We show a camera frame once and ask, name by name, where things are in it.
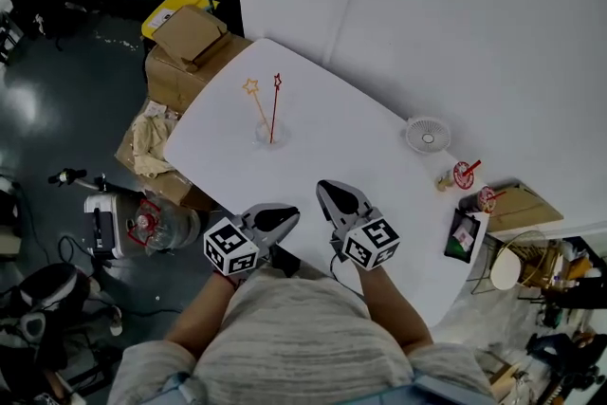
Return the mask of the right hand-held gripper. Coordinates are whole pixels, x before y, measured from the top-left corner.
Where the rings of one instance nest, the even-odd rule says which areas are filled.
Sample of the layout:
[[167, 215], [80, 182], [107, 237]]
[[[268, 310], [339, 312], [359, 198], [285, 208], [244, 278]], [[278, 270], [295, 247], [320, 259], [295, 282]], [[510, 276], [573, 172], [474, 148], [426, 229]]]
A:
[[362, 191], [343, 182], [323, 179], [317, 183], [316, 196], [325, 219], [335, 227], [330, 244], [342, 262], [349, 259], [371, 270], [395, 255], [400, 236]]

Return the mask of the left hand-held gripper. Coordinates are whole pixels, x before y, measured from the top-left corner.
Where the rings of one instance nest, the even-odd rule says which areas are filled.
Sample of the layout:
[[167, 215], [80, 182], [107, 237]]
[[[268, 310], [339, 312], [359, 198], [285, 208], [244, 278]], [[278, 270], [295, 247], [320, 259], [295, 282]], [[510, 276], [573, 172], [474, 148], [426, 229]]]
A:
[[207, 259], [223, 276], [253, 271], [268, 247], [279, 244], [298, 224], [300, 212], [283, 203], [258, 204], [242, 215], [224, 217], [203, 235]]

